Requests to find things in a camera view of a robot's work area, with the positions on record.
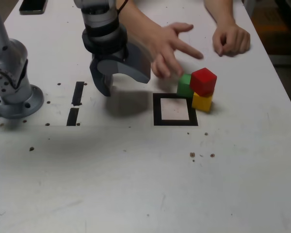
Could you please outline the person's right hand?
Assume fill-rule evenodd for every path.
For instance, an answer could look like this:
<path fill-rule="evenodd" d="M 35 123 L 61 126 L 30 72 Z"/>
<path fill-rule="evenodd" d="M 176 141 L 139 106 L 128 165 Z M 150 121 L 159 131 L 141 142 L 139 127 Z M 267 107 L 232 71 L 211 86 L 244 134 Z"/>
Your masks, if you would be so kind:
<path fill-rule="evenodd" d="M 151 28 L 146 48 L 151 55 L 152 71 L 157 77 L 170 78 L 172 73 L 182 76 L 183 68 L 175 57 L 177 50 L 195 59 L 203 59 L 200 51 L 178 37 L 180 33 L 189 32 L 193 28 L 192 24 L 180 22 L 166 27 L 157 25 Z"/>

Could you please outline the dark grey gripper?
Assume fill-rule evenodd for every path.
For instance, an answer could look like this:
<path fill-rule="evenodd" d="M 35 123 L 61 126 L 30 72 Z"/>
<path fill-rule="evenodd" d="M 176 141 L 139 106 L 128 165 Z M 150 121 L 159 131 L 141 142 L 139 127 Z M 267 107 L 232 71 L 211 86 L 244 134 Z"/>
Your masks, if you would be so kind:
<path fill-rule="evenodd" d="M 125 45 L 114 53 L 106 47 L 91 46 L 90 71 L 98 91 L 111 96 L 113 74 L 125 74 L 139 83 L 148 83 L 151 77 L 150 62 L 136 45 Z"/>

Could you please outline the person's left hand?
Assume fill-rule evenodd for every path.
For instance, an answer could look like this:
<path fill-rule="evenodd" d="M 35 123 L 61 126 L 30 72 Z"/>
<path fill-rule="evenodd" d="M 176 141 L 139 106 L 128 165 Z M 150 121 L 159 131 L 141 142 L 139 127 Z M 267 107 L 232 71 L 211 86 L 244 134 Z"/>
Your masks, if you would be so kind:
<path fill-rule="evenodd" d="M 219 56 L 234 56 L 250 50 L 250 33 L 236 23 L 218 25 L 212 41 L 214 51 Z"/>

